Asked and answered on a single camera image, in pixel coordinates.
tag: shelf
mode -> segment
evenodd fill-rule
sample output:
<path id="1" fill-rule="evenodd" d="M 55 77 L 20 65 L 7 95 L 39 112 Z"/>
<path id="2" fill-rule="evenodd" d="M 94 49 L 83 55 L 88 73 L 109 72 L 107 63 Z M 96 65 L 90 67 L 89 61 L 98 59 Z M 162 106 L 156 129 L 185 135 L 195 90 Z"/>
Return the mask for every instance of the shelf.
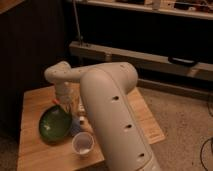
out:
<path id="1" fill-rule="evenodd" d="M 207 0 L 200 0 L 201 4 L 195 4 L 193 0 L 189 1 L 191 2 L 187 3 L 187 0 L 144 0 L 143 4 L 136 4 L 115 0 L 76 0 L 80 4 L 213 20 L 213 4 L 209 4 Z"/>

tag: white cup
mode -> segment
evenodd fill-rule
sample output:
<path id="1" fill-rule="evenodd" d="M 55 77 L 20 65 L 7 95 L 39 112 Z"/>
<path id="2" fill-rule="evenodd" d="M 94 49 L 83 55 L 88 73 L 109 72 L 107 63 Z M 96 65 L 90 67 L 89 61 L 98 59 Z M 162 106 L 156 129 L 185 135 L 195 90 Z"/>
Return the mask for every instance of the white cup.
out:
<path id="1" fill-rule="evenodd" d="M 82 156 L 88 156 L 88 154 L 94 148 L 94 138 L 88 132 L 79 132 L 73 137 L 72 140 L 73 151 Z"/>

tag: wooden table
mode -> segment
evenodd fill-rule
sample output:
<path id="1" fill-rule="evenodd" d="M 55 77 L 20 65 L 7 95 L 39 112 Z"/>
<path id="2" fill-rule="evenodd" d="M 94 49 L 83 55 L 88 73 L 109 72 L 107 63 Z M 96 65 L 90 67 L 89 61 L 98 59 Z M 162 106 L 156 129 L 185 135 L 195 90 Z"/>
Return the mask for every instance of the wooden table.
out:
<path id="1" fill-rule="evenodd" d="M 78 90 L 78 85 L 73 84 L 72 87 Z M 82 159 L 73 153 L 71 137 L 56 145 L 48 145 L 41 140 L 38 132 L 39 119 L 42 113 L 53 105 L 54 98 L 52 86 L 24 94 L 18 171 L 72 171 L 104 160 L 97 141 L 92 153 Z M 128 94 L 128 100 L 149 143 L 165 139 L 137 88 Z"/>

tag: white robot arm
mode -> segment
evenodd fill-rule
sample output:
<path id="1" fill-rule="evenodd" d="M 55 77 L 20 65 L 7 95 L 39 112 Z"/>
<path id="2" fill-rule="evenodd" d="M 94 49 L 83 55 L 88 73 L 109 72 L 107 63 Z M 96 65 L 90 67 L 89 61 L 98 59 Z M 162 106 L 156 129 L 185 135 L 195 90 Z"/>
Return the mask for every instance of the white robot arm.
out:
<path id="1" fill-rule="evenodd" d="M 126 97 L 138 79 L 131 64 L 103 63 L 71 69 L 63 61 L 47 68 L 45 78 L 55 85 L 62 103 L 70 100 L 66 82 L 80 82 L 88 120 L 110 171 L 161 170 Z"/>

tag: dark background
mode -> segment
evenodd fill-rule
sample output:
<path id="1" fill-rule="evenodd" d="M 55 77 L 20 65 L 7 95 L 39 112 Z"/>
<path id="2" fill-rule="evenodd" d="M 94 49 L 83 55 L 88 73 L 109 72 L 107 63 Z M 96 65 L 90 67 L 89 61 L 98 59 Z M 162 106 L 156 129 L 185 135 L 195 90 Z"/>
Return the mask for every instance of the dark background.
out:
<path id="1" fill-rule="evenodd" d="M 78 11 L 85 42 L 213 64 L 212 21 L 87 5 Z M 49 85 L 43 76 L 48 66 L 61 60 L 79 64 L 68 49 L 76 35 L 73 7 L 65 1 L 27 0 L 0 15 L 1 130 L 18 139 L 23 93 Z"/>

